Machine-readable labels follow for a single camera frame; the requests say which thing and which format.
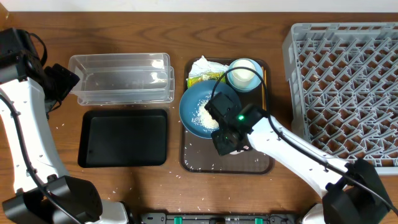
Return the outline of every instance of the black tray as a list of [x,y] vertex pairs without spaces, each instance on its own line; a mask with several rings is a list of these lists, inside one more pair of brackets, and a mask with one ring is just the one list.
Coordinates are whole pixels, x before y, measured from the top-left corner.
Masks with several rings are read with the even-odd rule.
[[[187,89],[187,78],[194,61],[192,59],[185,66],[184,90]],[[231,64],[235,59],[208,58],[211,62],[224,65]],[[266,83],[270,83],[270,71],[263,60],[255,60],[266,72]],[[236,92],[242,103],[242,108],[248,104],[263,106],[262,85],[259,85],[248,93]],[[203,139],[192,134],[182,126],[182,142],[180,151],[180,163],[184,169],[190,172],[209,172],[223,174],[266,174],[272,170],[275,160],[262,152],[252,150],[238,155],[219,156],[211,139]]]
[[98,110],[83,117],[81,167],[158,166],[166,161],[164,110]]

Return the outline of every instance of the dish rack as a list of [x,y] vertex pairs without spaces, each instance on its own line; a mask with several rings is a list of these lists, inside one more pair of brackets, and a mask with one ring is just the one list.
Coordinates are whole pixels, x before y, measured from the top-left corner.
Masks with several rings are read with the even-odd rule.
[[282,50],[292,131],[398,174],[398,23],[294,24]]

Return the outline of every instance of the white cup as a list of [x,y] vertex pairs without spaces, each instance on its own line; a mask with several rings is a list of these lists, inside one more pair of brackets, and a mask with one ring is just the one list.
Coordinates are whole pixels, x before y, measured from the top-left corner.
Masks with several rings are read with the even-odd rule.
[[[246,67],[256,70],[254,64],[246,59],[236,61],[232,67]],[[254,73],[246,69],[236,69],[233,70],[231,73],[233,85],[240,89],[245,89],[254,78]]]

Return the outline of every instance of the green clip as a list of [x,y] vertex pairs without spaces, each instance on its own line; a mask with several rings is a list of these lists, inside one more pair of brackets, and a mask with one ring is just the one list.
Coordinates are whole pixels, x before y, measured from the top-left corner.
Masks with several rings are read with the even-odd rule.
[[182,224],[182,217],[174,217],[174,224]]
[[262,220],[262,218],[255,218],[254,219],[254,224],[262,224],[263,223],[263,220]]

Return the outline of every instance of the wooden tabletop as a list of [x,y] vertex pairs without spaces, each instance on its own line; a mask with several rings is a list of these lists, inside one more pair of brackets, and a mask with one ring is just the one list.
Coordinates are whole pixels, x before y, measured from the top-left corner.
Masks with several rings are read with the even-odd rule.
[[[138,212],[260,214],[305,213],[320,199],[303,180],[279,163],[268,175],[194,174],[182,169],[178,162],[182,130],[178,104],[183,93],[185,64],[201,55],[266,61],[271,68],[271,74],[267,75],[271,76],[272,112],[290,128],[292,103],[282,58],[282,43],[290,27],[298,22],[387,21],[398,21],[398,14],[12,12],[5,27],[25,29],[40,36],[49,51],[47,65],[59,63],[67,67],[71,56],[81,54],[166,52],[170,55],[176,77],[175,99],[167,105],[147,105],[147,108],[165,108],[169,113],[165,164],[79,167],[82,117],[94,107],[80,106],[76,96],[69,95],[62,107],[50,114],[49,125],[71,176],[94,183],[101,198],[124,200]],[[0,201],[4,201],[14,196],[12,159],[4,128],[0,128],[0,150]],[[382,181],[398,205],[398,177],[382,177]],[[392,212],[383,221],[397,222]],[[0,223],[9,223],[2,209]]]

